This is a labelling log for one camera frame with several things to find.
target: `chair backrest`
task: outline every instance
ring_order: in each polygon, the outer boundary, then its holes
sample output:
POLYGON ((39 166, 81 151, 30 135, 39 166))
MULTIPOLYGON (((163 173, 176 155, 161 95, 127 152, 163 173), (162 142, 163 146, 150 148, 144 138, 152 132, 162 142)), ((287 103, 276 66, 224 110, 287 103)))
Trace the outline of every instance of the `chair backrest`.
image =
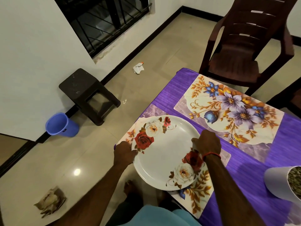
POLYGON ((223 22, 220 45, 251 50, 253 59, 285 25, 297 0, 235 0, 223 22))

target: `red thread bracelet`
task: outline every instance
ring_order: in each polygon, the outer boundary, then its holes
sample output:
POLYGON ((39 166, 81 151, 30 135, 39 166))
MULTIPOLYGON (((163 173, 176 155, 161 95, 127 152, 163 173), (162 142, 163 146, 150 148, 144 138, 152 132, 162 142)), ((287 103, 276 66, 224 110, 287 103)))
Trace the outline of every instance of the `red thread bracelet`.
POLYGON ((205 158, 207 155, 216 155, 216 156, 218 156, 220 159, 222 159, 221 156, 220 156, 219 154, 214 153, 214 152, 209 152, 209 153, 207 153, 207 154, 205 154, 205 155, 202 156, 202 160, 203 160, 203 161, 204 161, 204 158, 205 158))

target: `tiled floor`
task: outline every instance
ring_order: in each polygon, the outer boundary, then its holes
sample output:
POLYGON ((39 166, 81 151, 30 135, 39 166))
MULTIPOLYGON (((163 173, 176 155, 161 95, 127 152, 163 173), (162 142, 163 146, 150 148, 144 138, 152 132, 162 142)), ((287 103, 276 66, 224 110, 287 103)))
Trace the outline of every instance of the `tiled floor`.
MULTIPOLYGON (((175 75, 186 67, 198 71, 215 22, 181 13, 109 83, 106 84, 121 106, 108 114, 102 126, 95 126, 78 112, 72 117, 81 126, 76 137, 51 137, 38 144, 0 179, 0 203, 5 226, 46 225, 61 217, 113 164, 113 145, 125 134, 144 109, 175 75), (134 74, 132 67, 144 62, 144 71, 134 74), (53 215, 41 219, 33 206, 44 193, 58 185, 68 201, 53 215)), ((272 40, 258 57, 260 70, 279 54, 279 42, 272 40)), ((301 48, 254 97, 266 102, 301 76, 301 48)), ((98 97, 92 104, 97 106, 98 97)), ((146 203, 156 205, 156 191, 143 182, 133 165, 123 173, 101 225, 125 198, 124 182, 134 179, 143 190, 146 203)))
POLYGON ((27 140, 21 140, 0 134, 0 166, 26 142, 27 140))

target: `window grill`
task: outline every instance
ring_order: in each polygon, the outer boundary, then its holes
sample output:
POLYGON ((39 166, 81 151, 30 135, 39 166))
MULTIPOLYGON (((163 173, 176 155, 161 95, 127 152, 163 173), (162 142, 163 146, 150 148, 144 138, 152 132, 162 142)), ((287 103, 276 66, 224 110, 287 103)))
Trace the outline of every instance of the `window grill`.
POLYGON ((148 0, 55 0, 91 57, 149 12, 148 0))

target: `white plate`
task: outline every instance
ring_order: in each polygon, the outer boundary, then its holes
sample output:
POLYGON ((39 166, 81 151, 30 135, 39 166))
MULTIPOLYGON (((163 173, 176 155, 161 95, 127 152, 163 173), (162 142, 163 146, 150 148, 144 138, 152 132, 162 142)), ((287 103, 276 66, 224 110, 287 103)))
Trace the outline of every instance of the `white plate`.
POLYGON ((191 138, 198 138, 198 131, 176 116, 150 117, 144 121, 136 125, 132 144, 132 150, 139 150, 134 166, 141 178, 149 185, 167 191, 192 184, 195 171, 202 163, 198 152, 192 150, 191 138), (190 163, 196 161, 193 169, 190 163))

